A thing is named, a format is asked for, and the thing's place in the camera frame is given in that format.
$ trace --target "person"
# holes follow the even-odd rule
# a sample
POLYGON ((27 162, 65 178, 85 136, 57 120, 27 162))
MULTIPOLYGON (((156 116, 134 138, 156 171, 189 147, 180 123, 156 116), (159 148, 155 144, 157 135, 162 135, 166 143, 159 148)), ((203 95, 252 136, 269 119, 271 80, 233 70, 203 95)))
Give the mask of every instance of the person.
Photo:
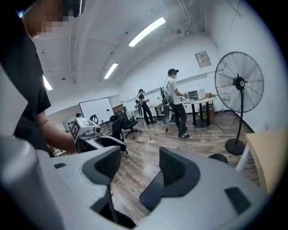
POLYGON ((143 93, 144 93, 143 89, 139 89, 138 98, 141 99, 142 102, 143 102, 142 108, 143 108, 143 112, 144 112, 144 120, 145 120, 146 124, 156 124, 157 121, 153 120, 151 111, 150 111, 150 109, 149 109, 149 107, 147 105, 147 102, 149 102, 149 99, 148 98, 145 99, 143 93))
POLYGON ((43 70, 33 39, 48 27, 61 21, 61 1, 41 0, 21 19, 13 6, 7 4, 0 15, 4 33, 0 45, 0 63, 11 82, 28 101, 14 131, 18 138, 28 141, 37 150, 44 150, 54 157, 47 146, 75 152, 72 135, 66 133, 46 117, 45 110, 51 106, 43 81, 43 70))
POLYGON ((182 104, 180 97, 188 98, 188 95, 182 94, 178 91, 178 86, 175 81, 177 78, 177 73, 179 71, 175 69, 170 69, 168 71, 168 77, 165 81, 164 87, 167 88, 167 90, 173 95, 173 102, 170 104, 170 106, 174 110, 175 115, 175 123, 179 130, 178 137, 179 138, 189 138, 190 135, 186 133, 187 127, 186 127, 186 120, 187 115, 185 112, 185 108, 182 104))

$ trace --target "white table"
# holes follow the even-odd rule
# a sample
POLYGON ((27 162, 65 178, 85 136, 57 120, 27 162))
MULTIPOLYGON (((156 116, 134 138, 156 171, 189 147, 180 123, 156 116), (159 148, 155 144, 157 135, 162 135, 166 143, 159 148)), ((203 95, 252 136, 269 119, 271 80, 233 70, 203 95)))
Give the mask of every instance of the white table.
POLYGON ((245 136, 247 145, 236 166, 242 171, 252 156, 257 167, 261 188, 271 194, 276 188, 288 160, 288 128, 245 136))
POLYGON ((187 100, 186 104, 191 104, 193 112, 193 125, 196 127, 204 128, 210 125, 210 111, 209 102, 216 100, 217 97, 206 97, 202 100, 187 100), (203 119, 202 103, 206 103, 207 119, 203 119), (196 120, 195 106, 199 104, 200 107, 200 119, 196 120))

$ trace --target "dark pants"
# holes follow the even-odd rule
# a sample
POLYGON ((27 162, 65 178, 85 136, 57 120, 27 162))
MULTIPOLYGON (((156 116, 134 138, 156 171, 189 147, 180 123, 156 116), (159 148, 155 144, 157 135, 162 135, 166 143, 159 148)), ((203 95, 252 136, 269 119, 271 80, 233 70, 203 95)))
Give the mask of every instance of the dark pants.
POLYGON ((144 112, 144 120, 145 120, 145 122, 146 123, 149 122, 148 117, 147 117, 147 113, 149 115, 150 121, 153 122, 153 117, 152 117, 152 114, 151 114, 151 111, 150 111, 148 105, 146 103, 143 103, 142 108, 143 108, 143 112, 144 112))
POLYGON ((179 130, 179 133, 185 134, 186 133, 187 115, 186 115, 185 108, 184 108, 183 104, 182 103, 179 105, 170 104, 170 106, 174 110, 175 123, 177 125, 178 130, 179 130))

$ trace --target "fluorescent light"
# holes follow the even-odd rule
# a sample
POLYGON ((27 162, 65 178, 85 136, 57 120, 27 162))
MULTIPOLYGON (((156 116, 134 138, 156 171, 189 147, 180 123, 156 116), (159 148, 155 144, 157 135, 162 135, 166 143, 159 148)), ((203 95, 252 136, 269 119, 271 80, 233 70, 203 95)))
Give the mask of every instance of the fluorescent light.
POLYGON ((159 18, 155 22, 153 22, 151 25, 146 27, 144 30, 142 30, 141 33, 139 33, 128 45, 131 47, 134 47, 138 42, 140 42, 148 33, 155 30, 160 25, 164 24, 166 21, 164 18, 159 18))
POLYGON ((81 8, 82 8, 82 0, 80 1, 80 10, 78 16, 81 14, 81 8))
POLYGON ((45 78, 44 75, 43 75, 43 80, 44 80, 45 88, 46 88, 47 90, 52 90, 51 85, 49 84, 49 82, 47 81, 47 79, 45 78))
POLYGON ((113 63, 110 69, 108 70, 107 74, 105 75, 104 79, 107 79, 112 74, 113 70, 115 70, 117 66, 118 66, 118 63, 113 63))

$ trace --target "standing fan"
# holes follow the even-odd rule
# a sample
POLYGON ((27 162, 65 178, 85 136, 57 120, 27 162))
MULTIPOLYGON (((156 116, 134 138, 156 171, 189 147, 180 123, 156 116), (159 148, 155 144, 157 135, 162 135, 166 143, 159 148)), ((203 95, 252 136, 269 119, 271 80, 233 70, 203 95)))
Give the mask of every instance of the standing fan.
POLYGON ((225 143, 226 150, 233 155, 241 155, 245 145, 239 140, 243 113, 254 109, 260 102, 264 80, 262 72, 249 55, 232 52, 218 63, 215 72, 215 87, 220 100, 229 109, 241 113, 237 138, 225 143))

